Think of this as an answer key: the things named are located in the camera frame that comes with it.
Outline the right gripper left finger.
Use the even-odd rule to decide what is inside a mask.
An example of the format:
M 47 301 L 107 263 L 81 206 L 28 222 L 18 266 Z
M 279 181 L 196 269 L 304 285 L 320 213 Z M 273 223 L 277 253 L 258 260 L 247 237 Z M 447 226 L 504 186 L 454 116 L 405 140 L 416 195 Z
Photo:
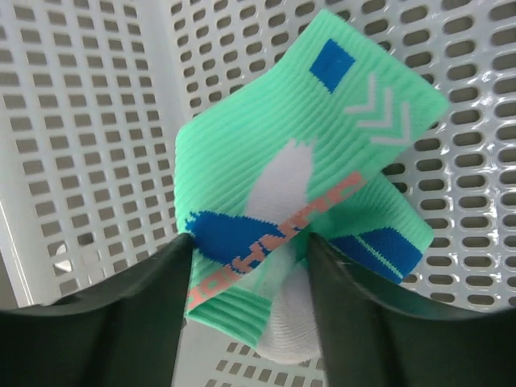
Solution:
M 3 386 L 170 386 L 194 242 L 47 306 L 1 313 Z

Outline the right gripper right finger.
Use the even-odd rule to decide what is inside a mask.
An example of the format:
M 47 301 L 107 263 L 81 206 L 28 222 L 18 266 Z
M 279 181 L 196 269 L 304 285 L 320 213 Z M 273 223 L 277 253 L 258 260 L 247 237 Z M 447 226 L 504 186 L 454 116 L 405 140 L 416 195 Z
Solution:
M 311 234 L 308 269 L 330 386 L 512 386 L 515 311 L 425 298 Z

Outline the teal sock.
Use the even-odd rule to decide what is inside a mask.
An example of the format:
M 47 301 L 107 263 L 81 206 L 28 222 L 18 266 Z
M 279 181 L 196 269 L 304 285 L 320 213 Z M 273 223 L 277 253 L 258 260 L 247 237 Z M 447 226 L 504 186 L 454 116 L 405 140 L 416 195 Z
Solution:
M 383 169 L 448 107 L 328 10 L 268 72 L 176 139 L 177 228 L 195 242 L 186 314 L 279 364 L 319 356 L 310 233 L 400 283 L 434 238 Z

